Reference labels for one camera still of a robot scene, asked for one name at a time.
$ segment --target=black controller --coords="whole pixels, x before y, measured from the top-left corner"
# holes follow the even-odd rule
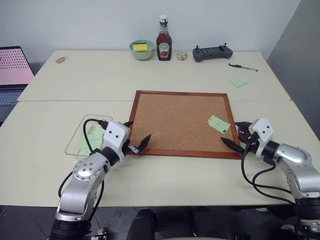
[[[196,46],[195,49],[193,49],[192,54],[194,57],[194,60],[197,63],[200,63],[202,60],[207,59],[221,59],[221,58],[230,58],[232,54],[234,53],[232,50],[230,50],[225,43],[224,46],[221,45],[219,47],[208,47],[208,48],[199,48]]]

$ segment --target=table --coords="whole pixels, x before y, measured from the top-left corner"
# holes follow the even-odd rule
[[[56,60],[65,57],[62,63]],[[228,63],[258,69],[230,67]],[[245,77],[250,83],[230,83]],[[129,51],[57,50],[19,101],[133,101],[136,90],[228,93],[232,101],[285,101],[290,97],[260,52],[234,52],[230,59],[195,62],[135,59]]]
[[[83,116],[129,119],[132,101],[19,102],[0,127],[0,205],[56,207],[58,188],[77,162],[66,146]],[[292,101],[230,101],[235,121],[268,117],[273,140],[306,149],[320,171],[320,143]],[[247,175],[269,166],[248,155]],[[279,169],[258,183],[287,188]],[[286,193],[266,190],[280,197]],[[100,206],[265,205],[281,201],[257,193],[242,177],[240,160],[128,156],[105,177]]]

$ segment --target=wooden frame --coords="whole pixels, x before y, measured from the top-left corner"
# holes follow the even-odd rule
[[[234,118],[231,112],[231,107],[226,93],[202,93],[202,92],[173,92],[173,91],[144,91],[137,90],[132,105],[129,121],[134,122],[140,94],[152,94],[152,95],[178,95],[178,96],[207,96],[207,97],[222,97],[224,100],[228,121],[231,124],[230,130],[232,133],[233,141],[240,145],[237,130],[235,127]],[[176,156],[176,157],[195,157],[195,158],[219,158],[219,159],[241,159],[241,156],[236,152],[222,152],[222,151],[195,151],[195,150],[175,150],[175,149],[154,149],[146,148],[141,155],[152,156]]]

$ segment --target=laptop keyboard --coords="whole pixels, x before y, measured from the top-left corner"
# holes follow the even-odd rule
[[[0,92],[0,105],[16,105],[22,91]]]

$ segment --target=black cable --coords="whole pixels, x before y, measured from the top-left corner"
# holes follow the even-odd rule
[[[93,219],[94,219],[96,225],[98,226],[98,229],[100,229],[101,227],[100,227],[100,224],[99,224],[97,218],[95,216],[93,216]]]
[[[266,196],[266,197],[269,197],[269,198],[272,198],[272,199],[281,200],[281,201],[285,201],[285,202],[287,202],[287,203],[289,203],[289,204],[294,204],[292,201],[290,201],[290,200],[288,200],[288,199],[286,199],[286,198],[279,197],[279,196],[272,196],[272,195],[266,194],[266,193],[262,192],[261,190],[259,190],[259,189],[257,188],[257,184],[255,184],[255,181],[256,181],[257,177],[259,177],[261,174],[270,172],[270,171],[274,170],[275,168],[276,168],[276,164],[273,164],[272,167],[270,167],[270,168],[268,168],[268,169],[266,169],[266,170],[262,170],[262,171],[258,172],[256,175],[254,175],[254,177],[253,177],[253,179],[252,179],[252,183],[253,183],[254,189],[255,189],[258,193],[260,193],[260,194],[262,194],[262,195],[264,195],[264,196]]]
[[[252,183],[252,181],[250,181],[248,178],[247,178],[247,175],[246,175],[246,172],[245,172],[245,158],[246,158],[246,155],[248,153],[248,150],[249,150],[249,147],[250,147],[250,144],[247,144],[245,146],[245,149],[244,149],[244,152],[242,154],[242,158],[241,158],[241,171],[242,171],[242,175],[244,177],[244,179],[251,185],[254,185]],[[291,191],[287,190],[287,189],[284,189],[282,187],[278,187],[278,186],[268,186],[268,185],[261,185],[261,184],[256,184],[255,185],[259,188],[265,188],[265,189],[275,189],[275,190],[279,190],[279,191],[283,191],[283,192],[286,192],[288,194],[291,194]]]
[[[62,181],[62,183],[61,183],[61,185],[60,185],[60,187],[59,187],[59,190],[58,190],[58,196],[59,196],[59,198],[61,198],[61,190],[62,190],[63,186],[65,185],[66,181],[68,180],[68,178],[70,178],[71,175],[72,175],[72,172],[70,172],[70,173],[68,174],[68,176],[66,176],[65,179]]]
[[[87,136],[87,132],[86,132],[86,125],[87,125],[88,122],[97,122],[97,123],[99,123],[99,120],[94,119],[94,118],[89,118],[89,119],[85,120],[84,123],[83,123],[83,135],[84,135],[86,144],[88,145],[88,148],[90,149],[90,152],[92,153],[93,150],[92,150],[92,147],[91,147],[90,142],[89,142],[89,140],[88,140],[88,136]],[[66,176],[65,179],[62,181],[62,183],[61,183],[61,185],[60,185],[60,187],[59,187],[59,190],[58,190],[58,196],[59,196],[59,198],[61,198],[61,190],[62,190],[64,184],[66,183],[66,181],[68,180],[68,178],[70,178],[71,175],[72,175],[72,172],[70,172],[70,173],[68,174],[68,176]]]
[[[90,215],[90,218],[89,218],[89,221],[90,221],[90,222],[91,222],[91,219],[93,218],[93,216],[95,215],[95,212],[96,212],[96,210],[97,210],[97,208],[98,208],[98,205],[99,205],[99,203],[100,203],[100,201],[101,201],[102,195],[103,195],[103,193],[104,193],[104,188],[105,188],[105,181],[103,180],[102,183],[101,183],[100,195],[99,195],[99,197],[98,197],[98,200],[96,201],[96,204],[95,204],[95,206],[94,206],[94,208],[93,208],[93,211],[92,211],[92,213],[91,213],[91,215]]]
[[[88,122],[97,122],[97,123],[99,123],[99,120],[94,119],[94,118],[89,118],[89,119],[85,120],[84,123],[83,123],[83,135],[84,135],[84,139],[85,139],[85,141],[86,141],[86,144],[88,145],[88,148],[89,148],[89,150],[90,150],[90,153],[92,153],[93,150],[92,150],[92,147],[91,147],[90,142],[89,142],[89,140],[88,140],[88,136],[87,136],[87,132],[86,132],[86,125],[87,125]]]

